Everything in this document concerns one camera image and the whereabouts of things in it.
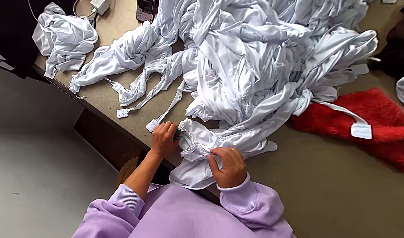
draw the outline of gray floor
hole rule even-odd
[[[72,126],[82,106],[0,70],[0,238],[71,237],[118,173]]]

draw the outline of table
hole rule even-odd
[[[369,14],[361,22],[361,30],[375,29],[379,33],[380,51],[385,46],[388,31],[400,19],[399,9],[404,0],[393,5],[375,0]],[[86,14],[91,7],[87,1],[78,3],[77,12]],[[136,0],[111,1],[110,9],[97,19],[99,40],[95,48],[110,45],[127,30],[135,29]],[[183,49],[178,42],[174,51]],[[88,54],[86,62],[92,57]],[[45,68],[45,57],[38,57],[36,69]],[[130,70],[111,75],[109,78],[122,85],[129,85],[142,71]],[[54,84],[68,91],[69,80],[76,72],[57,73]],[[160,79],[153,74],[147,83],[149,91]],[[111,84],[102,80],[80,89],[79,100],[84,106],[136,142],[141,148],[151,147],[150,133],[146,124],[167,110],[182,77],[176,79],[166,91],[161,91],[143,108],[131,111],[127,118],[118,119],[120,109],[118,94]],[[379,87],[397,103],[395,80],[382,72],[360,76],[355,82],[343,85],[340,94]],[[183,93],[183,99],[167,114],[165,120],[180,122],[186,116],[184,109],[193,99]],[[216,122],[204,123],[208,128]],[[404,174],[385,165],[353,144],[331,138],[297,132],[288,125],[282,126],[268,139],[278,144],[276,152],[267,152],[247,160],[251,180],[270,186],[278,191],[285,206],[284,216],[293,227],[295,235],[303,237],[404,237]],[[177,166],[181,157],[177,150],[166,158]],[[208,187],[218,195],[215,186]]]

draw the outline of smartphone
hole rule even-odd
[[[140,22],[152,23],[158,13],[159,0],[137,0],[136,19]]]

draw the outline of black fabric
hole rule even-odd
[[[72,15],[74,0],[30,0],[31,8],[36,18],[43,12],[46,5],[54,2],[67,15]],[[14,67],[7,70],[20,78],[31,76],[31,66],[40,53],[31,36],[37,21],[33,17],[27,0],[0,1],[0,54],[3,62]]]
[[[404,76],[404,17],[390,30],[386,40],[385,48],[374,56],[381,59],[381,62],[372,62],[370,69],[380,69],[400,79]]]

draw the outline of finger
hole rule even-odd
[[[211,149],[211,153],[220,157],[224,167],[231,167],[236,165],[233,158],[226,150],[224,150],[224,148],[219,147],[216,149]]]
[[[177,138],[177,139],[175,139],[175,140],[173,141],[173,148],[174,148],[174,149],[177,148],[179,142],[180,142],[180,138]]]
[[[174,137],[174,134],[176,133],[177,128],[178,128],[178,124],[172,123],[170,128],[168,128],[167,135],[170,137]]]
[[[173,124],[173,123],[172,122],[165,123],[165,126],[162,128],[162,131],[168,132],[168,128],[170,128],[171,124]]]
[[[245,163],[245,161],[243,160],[243,158],[242,158],[242,154],[240,154],[240,152],[236,149],[236,148],[230,148],[233,152],[234,152],[234,154],[236,155],[236,158],[237,158],[237,161],[239,162],[239,163]]]
[[[153,131],[156,130],[156,129],[158,129],[160,126],[161,126],[160,124],[156,125],[156,127],[153,129]]]
[[[235,166],[241,164],[241,162],[239,161],[239,158],[237,158],[236,153],[234,153],[234,151],[232,151],[231,148],[221,148],[221,149],[226,151],[230,155],[230,157],[232,158]]]
[[[217,161],[215,161],[214,157],[210,154],[206,156],[208,159],[208,164],[211,169],[212,175],[216,176],[220,171],[218,170],[218,164]]]
[[[162,130],[162,128],[165,126],[165,124],[166,124],[166,122],[163,122],[163,123],[159,124],[158,129]]]

